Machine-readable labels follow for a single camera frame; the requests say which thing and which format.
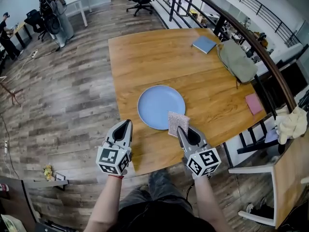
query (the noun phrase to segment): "red wristband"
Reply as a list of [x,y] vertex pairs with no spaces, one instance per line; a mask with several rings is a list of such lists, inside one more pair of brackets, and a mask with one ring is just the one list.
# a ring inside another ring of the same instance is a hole
[[123,179],[124,178],[124,176],[112,175],[112,174],[109,174],[108,176],[113,176],[113,177],[116,177],[116,178],[119,178],[119,179]]

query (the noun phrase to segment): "olive green bag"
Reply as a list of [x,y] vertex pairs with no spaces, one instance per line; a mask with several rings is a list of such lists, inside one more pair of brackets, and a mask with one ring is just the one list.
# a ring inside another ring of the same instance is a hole
[[217,45],[217,52],[227,70],[241,83],[251,81],[256,75],[256,65],[233,40]]

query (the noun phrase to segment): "black railing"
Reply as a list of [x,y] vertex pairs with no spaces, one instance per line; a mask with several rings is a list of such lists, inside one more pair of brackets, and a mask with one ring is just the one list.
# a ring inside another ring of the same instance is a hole
[[275,30],[275,33],[277,33],[284,40],[284,43],[288,47],[300,43],[294,33],[285,25],[285,23],[282,22],[274,13],[272,13],[258,0],[239,0],[239,2],[246,5],[252,11],[254,11],[256,15],[267,22],[267,24],[269,24],[271,28]]
[[[241,35],[242,37],[250,44],[252,47],[252,50],[257,53],[257,55],[260,57],[260,59],[264,62],[265,66],[268,68],[270,74],[274,77],[274,79],[278,82],[279,87],[281,88],[283,92],[283,96],[285,98],[285,102],[287,104],[288,109],[290,112],[294,110],[296,107],[296,102],[294,100],[294,97],[287,86],[282,74],[280,73],[278,67],[273,62],[273,60],[270,58],[269,54],[266,52],[266,50],[261,46],[261,44],[257,41],[257,39],[254,37],[254,35],[249,32],[242,24],[240,24],[232,15],[230,15],[225,10],[222,10],[220,7],[218,7],[214,2],[211,0],[200,0],[201,2],[207,4],[209,7],[211,7],[213,10],[217,12],[217,14],[220,16],[218,20],[214,21],[212,18],[210,18],[208,15],[206,15],[200,8],[198,8],[192,1],[193,0],[156,0],[163,8],[164,10],[169,14],[169,21],[174,21],[179,28],[182,28],[180,22],[183,21],[183,25],[186,25],[187,27],[191,28],[192,26],[188,21],[186,20],[188,17],[184,17],[180,15],[180,9],[184,10],[184,12],[197,24],[200,28],[205,28],[206,26],[198,22],[198,20],[190,13],[189,8],[193,7],[195,10],[197,10],[203,17],[205,17],[209,25],[213,28],[213,33],[217,35],[219,38],[222,39],[229,39],[229,36],[224,31],[224,24],[227,21],[231,26],[233,26]],[[188,3],[187,8],[184,8],[182,5],[182,1],[185,1]],[[264,90],[263,84],[259,81],[257,81],[258,85],[261,86],[261,89]],[[263,92],[263,96],[265,97],[266,106],[268,106],[268,109],[272,112],[273,116],[276,116],[275,108],[271,102],[271,100],[268,97],[268,94],[266,92]]]

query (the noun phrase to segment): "cream cloth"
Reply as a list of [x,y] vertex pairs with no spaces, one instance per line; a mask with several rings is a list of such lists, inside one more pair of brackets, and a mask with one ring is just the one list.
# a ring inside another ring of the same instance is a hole
[[307,112],[298,106],[289,113],[287,107],[276,111],[276,131],[279,135],[278,142],[283,145],[288,138],[297,138],[303,135],[307,129]]

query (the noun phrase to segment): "gray pants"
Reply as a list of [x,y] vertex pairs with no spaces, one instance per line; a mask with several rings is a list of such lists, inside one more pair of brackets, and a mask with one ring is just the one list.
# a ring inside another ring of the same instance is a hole
[[51,5],[53,7],[55,15],[58,17],[61,24],[61,30],[58,34],[56,34],[56,38],[59,44],[64,44],[66,40],[69,40],[74,36],[73,27],[65,14],[61,2],[59,0],[57,0],[57,2],[53,1]]
[[[140,190],[139,188],[131,191],[120,202],[119,210],[136,203],[154,201],[169,195],[182,197],[181,193],[171,183],[168,172],[164,169],[161,169],[159,171],[150,174],[148,180],[148,186],[149,186],[149,192],[145,190]],[[183,199],[163,199],[162,201],[181,205],[188,212],[193,214],[191,206]]]

